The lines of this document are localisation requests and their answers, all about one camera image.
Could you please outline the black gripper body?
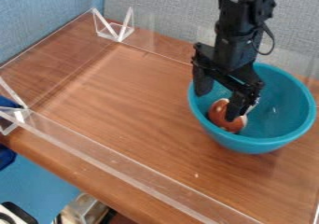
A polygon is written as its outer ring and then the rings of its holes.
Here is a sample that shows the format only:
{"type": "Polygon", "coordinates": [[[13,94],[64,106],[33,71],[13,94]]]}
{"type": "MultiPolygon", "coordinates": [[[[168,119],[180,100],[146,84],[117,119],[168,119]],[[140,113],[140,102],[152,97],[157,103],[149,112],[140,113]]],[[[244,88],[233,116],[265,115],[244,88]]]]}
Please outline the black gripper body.
{"type": "Polygon", "coordinates": [[[214,82],[217,81],[230,92],[238,91],[249,95],[253,103],[256,103],[264,82],[253,71],[253,63],[248,62],[234,70],[226,70],[213,62],[214,48],[212,46],[196,42],[193,49],[192,66],[206,69],[210,72],[214,82]]]}

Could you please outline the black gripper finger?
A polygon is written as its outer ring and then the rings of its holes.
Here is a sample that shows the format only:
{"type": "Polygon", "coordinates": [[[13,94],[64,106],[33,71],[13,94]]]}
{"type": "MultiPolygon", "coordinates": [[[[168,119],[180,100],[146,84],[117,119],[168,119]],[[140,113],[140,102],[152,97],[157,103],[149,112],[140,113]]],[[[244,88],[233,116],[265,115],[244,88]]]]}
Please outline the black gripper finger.
{"type": "Polygon", "coordinates": [[[193,66],[192,73],[194,93],[196,96],[200,97],[212,90],[214,80],[210,76],[210,72],[198,66],[193,66]]]}
{"type": "Polygon", "coordinates": [[[245,115],[252,107],[252,97],[238,91],[234,91],[230,96],[229,103],[226,104],[225,120],[233,121],[238,116],[245,115]]]}

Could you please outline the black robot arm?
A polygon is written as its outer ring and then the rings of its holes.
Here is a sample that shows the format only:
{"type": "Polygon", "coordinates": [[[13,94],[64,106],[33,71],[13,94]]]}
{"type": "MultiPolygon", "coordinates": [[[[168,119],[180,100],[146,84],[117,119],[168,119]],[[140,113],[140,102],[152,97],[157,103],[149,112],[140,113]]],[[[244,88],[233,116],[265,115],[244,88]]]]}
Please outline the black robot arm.
{"type": "Polygon", "coordinates": [[[272,17],[274,0],[217,0],[218,18],[212,46],[194,43],[192,75],[196,96],[218,83],[230,92],[224,119],[242,116],[260,97],[264,82],[253,71],[253,62],[264,35],[272,35],[265,20],[272,17]]]}

